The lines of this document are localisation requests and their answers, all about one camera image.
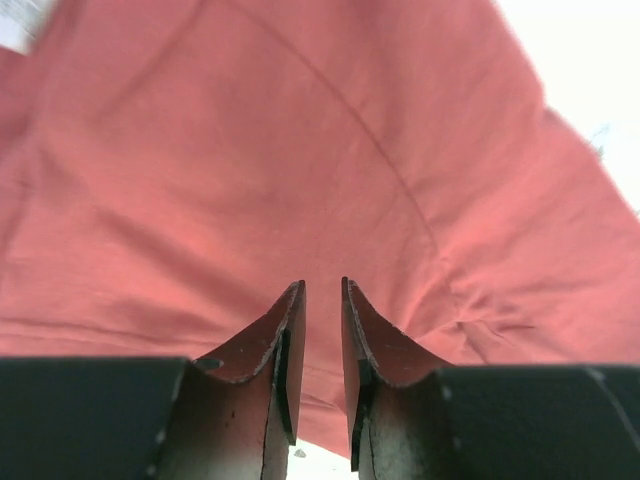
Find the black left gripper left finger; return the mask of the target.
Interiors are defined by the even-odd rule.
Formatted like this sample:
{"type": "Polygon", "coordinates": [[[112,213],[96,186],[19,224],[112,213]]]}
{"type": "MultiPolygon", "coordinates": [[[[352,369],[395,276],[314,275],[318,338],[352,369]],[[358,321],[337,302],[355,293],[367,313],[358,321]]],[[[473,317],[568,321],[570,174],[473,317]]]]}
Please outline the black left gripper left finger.
{"type": "Polygon", "coordinates": [[[305,285],[208,354],[5,357],[5,479],[283,479],[297,438],[305,285]]]}

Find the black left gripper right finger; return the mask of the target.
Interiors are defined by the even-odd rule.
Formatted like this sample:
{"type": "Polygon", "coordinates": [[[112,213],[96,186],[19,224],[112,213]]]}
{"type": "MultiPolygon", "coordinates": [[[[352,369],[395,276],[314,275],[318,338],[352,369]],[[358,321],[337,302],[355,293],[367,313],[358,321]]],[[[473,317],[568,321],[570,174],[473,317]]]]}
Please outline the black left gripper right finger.
{"type": "Polygon", "coordinates": [[[635,365],[454,366],[341,283],[351,468],[362,479],[635,479],[635,365]]]}

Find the pink t shirt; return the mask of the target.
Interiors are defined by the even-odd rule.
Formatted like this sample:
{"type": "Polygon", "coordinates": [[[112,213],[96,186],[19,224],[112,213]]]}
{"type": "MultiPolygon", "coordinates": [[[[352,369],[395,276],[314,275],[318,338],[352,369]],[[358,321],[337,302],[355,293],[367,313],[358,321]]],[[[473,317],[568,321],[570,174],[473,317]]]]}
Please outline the pink t shirt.
{"type": "Polygon", "coordinates": [[[453,364],[635,363],[639,224],[490,1],[60,1],[1,51],[1,351],[197,357],[340,281],[453,364]]]}

